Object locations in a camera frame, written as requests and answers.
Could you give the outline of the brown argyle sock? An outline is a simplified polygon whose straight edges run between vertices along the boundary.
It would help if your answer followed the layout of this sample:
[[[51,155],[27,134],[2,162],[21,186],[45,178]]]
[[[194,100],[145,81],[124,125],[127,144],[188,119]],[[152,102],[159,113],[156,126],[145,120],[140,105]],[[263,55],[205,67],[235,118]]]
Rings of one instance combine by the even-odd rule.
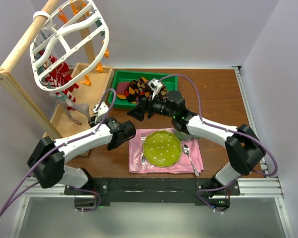
[[[142,98],[147,98],[151,95],[152,90],[148,86],[148,82],[149,81],[144,77],[140,77],[139,79],[132,80],[130,82],[129,86],[132,86],[132,87],[135,87],[135,88],[137,87],[140,91],[137,102],[139,102]]]
[[[159,100],[166,101],[166,94],[168,93],[168,89],[166,88],[165,85],[162,86],[160,91],[156,94],[156,97]]]

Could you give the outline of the purple yellow striped sock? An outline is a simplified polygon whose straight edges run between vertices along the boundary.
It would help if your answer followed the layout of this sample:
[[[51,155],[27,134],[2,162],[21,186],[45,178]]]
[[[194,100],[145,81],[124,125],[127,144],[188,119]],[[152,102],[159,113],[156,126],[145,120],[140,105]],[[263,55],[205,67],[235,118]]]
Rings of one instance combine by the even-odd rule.
[[[116,96],[119,99],[125,100],[127,98],[125,95],[125,90],[128,88],[129,85],[130,85],[129,82],[121,82],[117,85]]]

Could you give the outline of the brown white striped sock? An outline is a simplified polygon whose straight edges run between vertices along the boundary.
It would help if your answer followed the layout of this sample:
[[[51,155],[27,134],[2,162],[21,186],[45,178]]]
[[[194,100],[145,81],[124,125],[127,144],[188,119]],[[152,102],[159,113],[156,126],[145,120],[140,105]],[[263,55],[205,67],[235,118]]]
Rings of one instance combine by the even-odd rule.
[[[69,107],[75,109],[76,111],[79,111],[81,114],[85,115],[87,118],[87,121],[90,122],[91,121],[91,116],[89,114],[89,105],[88,104],[76,104],[76,103],[71,103],[69,105]],[[65,109],[65,114],[66,116],[74,123],[82,125],[82,123],[78,120],[76,120],[75,118],[73,118],[73,116],[71,115],[71,113]]]

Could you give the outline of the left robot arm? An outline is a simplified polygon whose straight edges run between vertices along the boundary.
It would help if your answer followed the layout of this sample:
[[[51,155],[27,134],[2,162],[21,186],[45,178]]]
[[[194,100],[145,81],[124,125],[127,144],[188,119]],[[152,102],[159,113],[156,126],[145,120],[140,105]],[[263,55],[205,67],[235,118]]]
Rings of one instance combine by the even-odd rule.
[[[90,174],[66,163],[98,146],[106,145],[108,151],[113,150],[135,135],[136,128],[131,121],[120,123],[115,118],[106,118],[103,123],[69,137],[41,138],[27,164],[43,189],[63,184],[75,187],[81,194],[89,194],[93,189]]]

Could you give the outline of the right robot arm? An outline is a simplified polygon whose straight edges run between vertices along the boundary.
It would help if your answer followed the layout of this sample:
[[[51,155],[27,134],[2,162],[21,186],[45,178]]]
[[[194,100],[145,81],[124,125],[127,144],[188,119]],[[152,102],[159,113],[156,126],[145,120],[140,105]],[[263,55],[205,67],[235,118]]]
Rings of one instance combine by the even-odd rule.
[[[127,114],[138,121],[151,118],[154,114],[170,117],[177,131],[205,138],[224,147],[229,162],[211,179],[210,190],[218,195],[224,194],[240,176],[249,175],[267,153],[250,126],[225,126],[204,119],[187,109],[185,99],[178,91],[168,92],[165,101],[142,98]]]

